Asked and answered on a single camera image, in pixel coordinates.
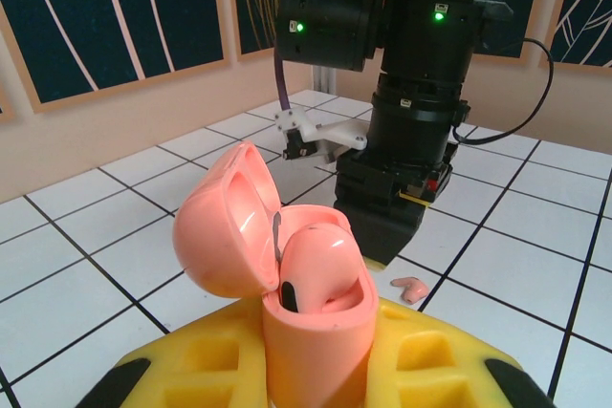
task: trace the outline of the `yellow foam holder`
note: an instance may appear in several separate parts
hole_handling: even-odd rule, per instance
[[[381,299],[362,406],[513,408],[488,359],[520,369],[475,337]],[[120,373],[133,362],[146,363],[136,376]],[[115,382],[106,377],[79,406],[270,408],[261,298],[239,300],[137,349],[109,375]]]

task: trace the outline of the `pink earbud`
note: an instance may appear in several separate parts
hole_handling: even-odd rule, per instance
[[[311,224],[296,231],[280,263],[280,296],[284,308],[321,313],[357,282],[363,261],[353,236],[332,224]]]

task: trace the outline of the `purple cable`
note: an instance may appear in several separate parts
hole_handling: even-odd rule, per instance
[[[282,110],[291,109],[289,101],[289,93],[287,92],[287,82],[285,81],[285,69],[283,68],[283,60],[280,57],[278,48],[274,44],[274,76],[276,78],[276,89],[278,91],[278,100]]]

